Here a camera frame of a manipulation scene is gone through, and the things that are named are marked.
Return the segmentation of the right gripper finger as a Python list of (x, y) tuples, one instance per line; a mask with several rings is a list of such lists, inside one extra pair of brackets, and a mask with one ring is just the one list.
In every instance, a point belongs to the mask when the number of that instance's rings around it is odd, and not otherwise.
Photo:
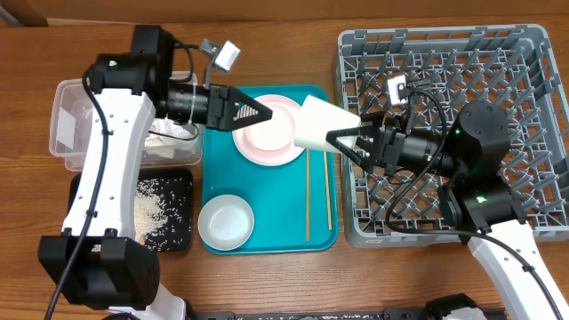
[(369, 156), (359, 156), (352, 147), (349, 147), (348, 145), (339, 141), (339, 138), (341, 137), (356, 137), (357, 139), (355, 144), (364, 151), (368, 152), (369, 148), (373, 148), (373, 143), (368, 140), (364, 140), (364, 137), (377, 138), (378, 127), (365, 125), (347, 129), (333, 130), (329, 131), (325, 136), (326, 141), (337, 150), (339, 150), (344, 156), (347, 156), (366, 173), (372, 173), (373, 168), (376, 164), (378, 151), (370, 151)]
[(384, 111), (376, 111), (360, 115), (361, 125), (383, 125), (386, 113)]

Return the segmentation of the white paper cup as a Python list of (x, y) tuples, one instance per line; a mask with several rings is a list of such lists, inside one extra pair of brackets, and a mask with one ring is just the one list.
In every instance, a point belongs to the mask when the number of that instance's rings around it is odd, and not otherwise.
[(326, 134), (330, 131), (355, 128), (360, 124), (359, 116), (308, 95), (301, 110), (294, 116), (293, 144), (299, 148), (339, 154), (340, 151), (326, 141)]

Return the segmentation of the white napkin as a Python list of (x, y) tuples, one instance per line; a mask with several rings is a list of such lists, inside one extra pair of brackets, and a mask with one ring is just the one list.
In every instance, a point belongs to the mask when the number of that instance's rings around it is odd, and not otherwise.
[(176, 124), (170, 119), (156, 119), (148, 130), (144, 148), (149, 155), (173, 158), (176, 149), (185, 148), (199, 134), (195, 124)]

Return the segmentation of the grey metal bowl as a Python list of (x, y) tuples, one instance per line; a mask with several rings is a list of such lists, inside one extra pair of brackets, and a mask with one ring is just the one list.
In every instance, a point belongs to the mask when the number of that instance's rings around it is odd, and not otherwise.
[(254, 214), (251, 206), (239, 196), (216, 196), (201, 209), (197, 226), (201, 239), (209, 247), (232, 251), (251, 236)]

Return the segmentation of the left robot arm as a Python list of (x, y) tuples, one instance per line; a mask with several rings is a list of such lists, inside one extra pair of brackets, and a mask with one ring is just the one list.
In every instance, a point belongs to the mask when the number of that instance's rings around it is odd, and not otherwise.
[(158, 25), (138, 25), (127, 53), (104, 53), (82, 77), (92, 128), (72, 206), (38, 259), (54, 296), (112, 318), (188, 319), (190, 304), (160, 281), (159, 259), (135, 235), (134, 198), (144, 141), (154, 120), (232, 132), (272, 117), (236, 87), (172, 77), (182, 42)]

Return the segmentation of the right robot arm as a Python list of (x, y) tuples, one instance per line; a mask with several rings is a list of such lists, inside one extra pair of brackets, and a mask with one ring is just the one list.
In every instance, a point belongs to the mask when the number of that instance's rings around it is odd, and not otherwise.
[(483, 101), (464, 106), (439, 134), (413, 129), (402, 117), (378, 112), (362, 125), (331, 130), (326, 140), (366, 172), (413, 172), (408, 188), (428, 173), (446, 177), (438, 188), (446, 228), (458, 236), (490, 277), (513, 319), (566, 319), (568, 304), (539, 253), (527, 216), (500, 176), (510, 149), (508, 118)]

